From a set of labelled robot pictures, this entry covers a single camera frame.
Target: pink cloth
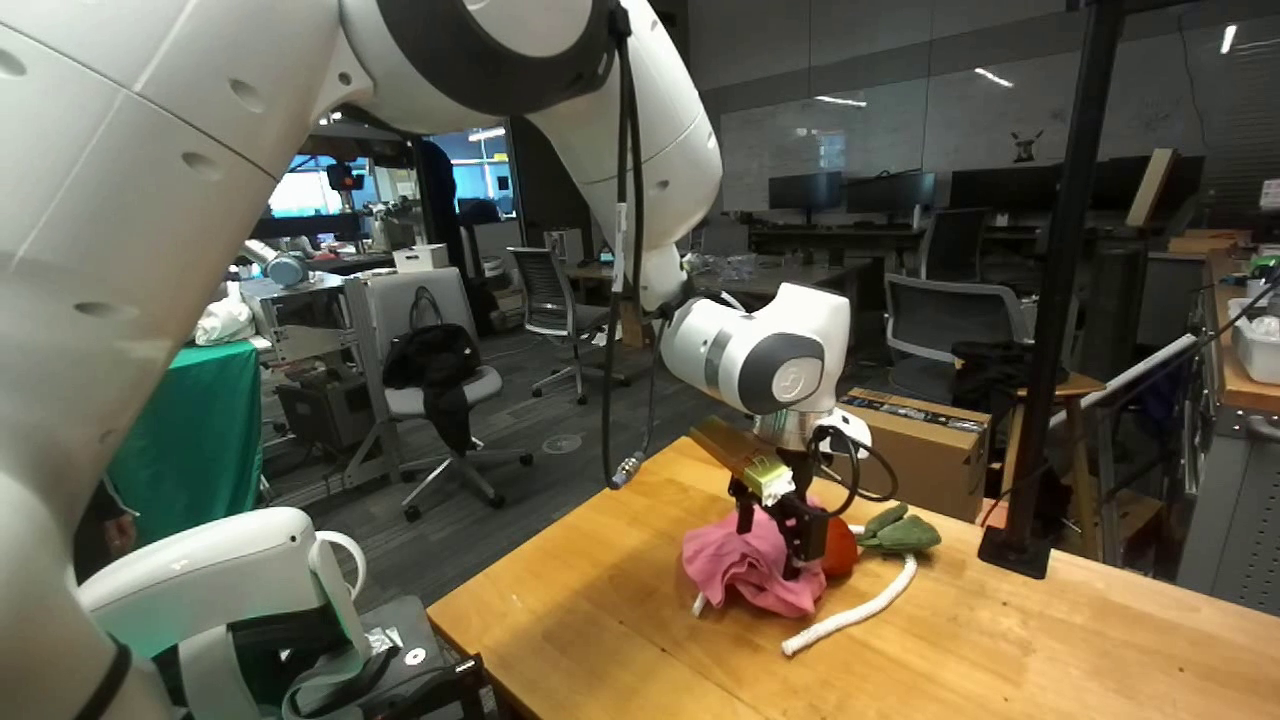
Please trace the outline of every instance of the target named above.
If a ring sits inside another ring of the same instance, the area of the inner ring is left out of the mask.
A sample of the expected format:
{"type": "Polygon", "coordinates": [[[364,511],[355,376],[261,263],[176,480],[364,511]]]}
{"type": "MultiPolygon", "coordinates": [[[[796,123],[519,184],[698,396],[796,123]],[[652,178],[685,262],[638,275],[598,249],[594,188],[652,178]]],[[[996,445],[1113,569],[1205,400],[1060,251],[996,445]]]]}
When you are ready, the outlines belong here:
{"type": "Polygon", "coordinates": [[[751,532],[736,532],[737,512],[719,523],[685,534],[682,560],[685,573],[716,607],[724,605],[726,589],[732,585],[756,607],[785,618],[813,615],[814,603],[827,589],[827,578],[817,562],[800,570],[800,577],[782,579],[787,551],[782,533],[759,507],[751,532]]]}

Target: green tablecloth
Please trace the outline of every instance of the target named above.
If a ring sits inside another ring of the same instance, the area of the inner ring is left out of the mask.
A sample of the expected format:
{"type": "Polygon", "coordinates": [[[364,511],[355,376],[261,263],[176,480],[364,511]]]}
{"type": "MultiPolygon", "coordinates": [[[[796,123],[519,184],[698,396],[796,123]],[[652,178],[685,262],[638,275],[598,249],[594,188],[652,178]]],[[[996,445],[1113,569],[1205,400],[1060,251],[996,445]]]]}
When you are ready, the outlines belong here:
{"type": "Polygon", "coordinates": [[[262,469],[257,351],[184,347],[108,474],[148,543],[253,507],[262,469]]]}

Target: white container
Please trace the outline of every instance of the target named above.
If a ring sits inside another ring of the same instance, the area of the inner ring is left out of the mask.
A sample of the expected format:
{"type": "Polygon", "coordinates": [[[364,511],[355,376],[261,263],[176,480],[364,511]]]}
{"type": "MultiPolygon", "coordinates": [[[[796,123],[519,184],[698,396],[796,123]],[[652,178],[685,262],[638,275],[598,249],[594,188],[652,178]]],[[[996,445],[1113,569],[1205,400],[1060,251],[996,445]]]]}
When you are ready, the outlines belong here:
{"type": "MultiPolygon", "coordinates": [[[[1228,301],[1229,318],[1234,318],[1248,302],[1245,297],[1228,301]]],[[[1258,334],[1249,320],[1242,318],[1231,328],[1231,346],[1251,378],[1260,383],[1280,384],[1280,340],[1258,334]]]]}
{"type": "Polygon", "coordinates": [[[417,273],[449,266],[449,250],[443,243],[415,245],[413,247],[392,252],[392,258],[396,259],[396,269],[402,273],[417,273]]]}

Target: ceiling light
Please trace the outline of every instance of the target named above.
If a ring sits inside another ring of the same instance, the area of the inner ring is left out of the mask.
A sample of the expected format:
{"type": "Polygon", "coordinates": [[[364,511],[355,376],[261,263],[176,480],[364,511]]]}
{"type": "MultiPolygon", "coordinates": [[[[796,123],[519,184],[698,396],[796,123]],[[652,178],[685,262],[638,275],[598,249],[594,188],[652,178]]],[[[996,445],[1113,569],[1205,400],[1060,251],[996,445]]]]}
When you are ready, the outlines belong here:
{"type": "Polygon", "coordinates": [[[1002,85],[1005,87],[1012,87],[1014,86],[1014,83],[1009,82],[1007,79],[997,76],[996,73],[993,73],[993,72],[991,72],[991,70],[988,70],[986,68],[974,68],[973,72],[978,73],[979,76],[989,79],[991,82],[993,82],[996,85],[1002,85]]]}
{"type": "Polygon", "coordinates": [[[474,132],[467,136],[471,142],[480,142],[481,140],[489,140],[490,137],[502,137],[507,135],[507,128],[489,128],[480,132],[474,132]]]}
{"type": "Polygon", "coordinates": [[[1226,26],[1222,28],[1222,49],[1220,50],[1222,55],[1231,51],[1231,42],[1235,41],[1235,26],[1226,26]]]}
{"type": "Polygon", "coordinates": [[[845,100],[844,97],[831,97],[829,95],[817,95],[814,100],[820,100],[822,102],[831,102],[832,105],[851,105],[854,108],[865,108],[867,102],[863,100],[845,100]]]}

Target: gray chair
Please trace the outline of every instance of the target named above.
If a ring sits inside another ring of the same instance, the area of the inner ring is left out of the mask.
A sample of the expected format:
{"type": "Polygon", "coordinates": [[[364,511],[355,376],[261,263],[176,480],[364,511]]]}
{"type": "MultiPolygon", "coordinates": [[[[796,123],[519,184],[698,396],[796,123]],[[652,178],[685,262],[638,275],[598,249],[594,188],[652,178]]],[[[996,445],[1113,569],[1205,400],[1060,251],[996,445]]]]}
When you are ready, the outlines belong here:
{"type": "Polygon", "coordinates": [[[925,400],[951,404],[954,343],[1032,341],[1021,304],[1007,287],[884,275],[884,293],[888,346],[906,355],[890,380],[925,400]]]}
{"type": "Polygon", "coordinates": [[[920,278],[982,282],[982,238],[988,208],[938,210],[920,242],[920,278]]]}
{"type": "MultiPolygon", "coordinates": [[[[383,363],[392,340],[415,327],[443,320],[462,325],[471,333],[472,338],[476,337],[471,306],[467,302],[466,288],[457,268],[374,277],[357,275],[347,279],[346,291],[356,328],[360,361],[365,370],[374,407],[375,428],[370,436],[379,434],[383,455],[390,457],[389,470],[398,471],[406,482],[416,473],[430,470],[428,477],[413,488],[413,492],[401,501],[404,518],[410,521],[419,519],[420,512],[413,503],[415,498],[449,468],[458,469],[462,477],[484,495],[490,506],[502,507],[506,500],[480,475],[472,461],[518,459],[521,465],[527,466],[534,461],[532,454],[524,448],[489,448],[472,437],[474,448],[466,454],[448,450],[439,456],[404,461],[397,427],[399,423],[424,419],[422,391],[419,388],[392,389],[383,387],[381,383],[383,363]],[[410,318],[420,287],[430,291],[435,305],[419,302],[416,304],[416,316],[410,318]]],[[[467,406],[475,407],[502,392],[502,375],[493,368],[481,365],[462,389],[467,398],[467,406]]]]}
{"type": "Polygon", "coordinates": [[[573,301],[564,266],[545,247],[508,247],[516,259],[525,293],[525,329],[541,336],[561,338],[573,348],[573,361],[550,377],[534,383],[534,397],[543,396],[543,387],[571,377],[577,383],[577,404],[586,405],[582,391],[582,357],[579,343],[604,327],[609,309],[580,305],[573,301]]]}

